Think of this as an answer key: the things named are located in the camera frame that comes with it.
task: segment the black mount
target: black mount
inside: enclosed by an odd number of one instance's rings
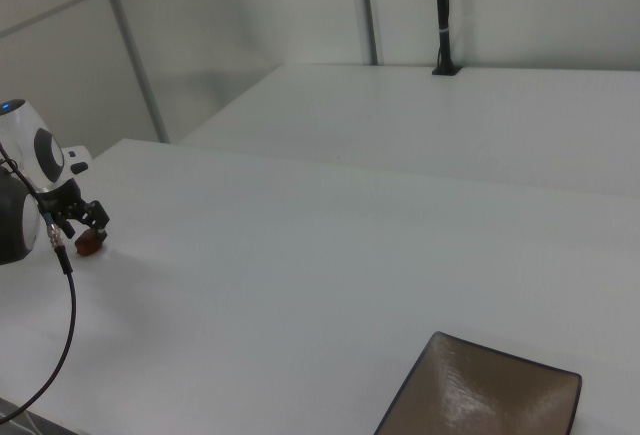
[[[438,0],[438,28],[440,31],[440,49],[434,75],[453,76],[462,67],[456,67],[451,61],[451,43],[449,41],[449,0]]]

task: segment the brown tray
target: brown tray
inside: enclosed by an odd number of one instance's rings
[[[436,332],[375,435],[568,435],[582,377]]]

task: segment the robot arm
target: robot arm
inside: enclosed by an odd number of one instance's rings
[[[26,257],[38,233],[36,204],[24,184],[11,176],[13,163],[39,194],[40,211],[51,214],[68,238],[75,234],[70,220],[76,220],[89,227],[89,238],[98,244],[104,241],[109,216],[100,202],[82,199],[74,179],[91,166],[91,155],[85,147],[60,148],[44,121],[24,100],[0,104],[0,144],[11,157],[0,159],[4,167],[0,170],[0,265]]]

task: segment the white table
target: white table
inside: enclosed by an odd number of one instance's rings
[[[181,143],[640,197],[640,73],[284,66]]]
[[[575,435],[640,426],[639,200],[132,141],[80,183],[110,237],[33,407],[72,429],[371,435],[436,330],[582,374]],[[20,402],[67,287],[46,240],[0,279]]]

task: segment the white wall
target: white wall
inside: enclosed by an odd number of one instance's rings
[[[177,142],[283,63],[369,63],[361,0],[122,0]]]
[[[435,0],[375,0],[385,64],[435,63]],[[638,0],[451,0],[464,65],[640,68]]]
[[[157,140],[108,0],[0,0],[0,67],[62,145]]]

